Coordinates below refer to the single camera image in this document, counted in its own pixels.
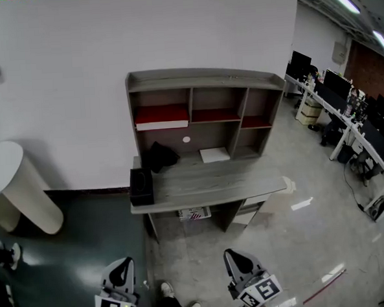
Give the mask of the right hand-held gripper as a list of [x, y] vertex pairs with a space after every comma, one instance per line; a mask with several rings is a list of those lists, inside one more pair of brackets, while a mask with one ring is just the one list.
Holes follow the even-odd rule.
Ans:
[[231, 283], [228, 290], [233, 299], [246, 307], [261, 307], [282, 293], [275, 275], [262, 270], [258, 259], [249, 253], [226, 249], [223, 259]]

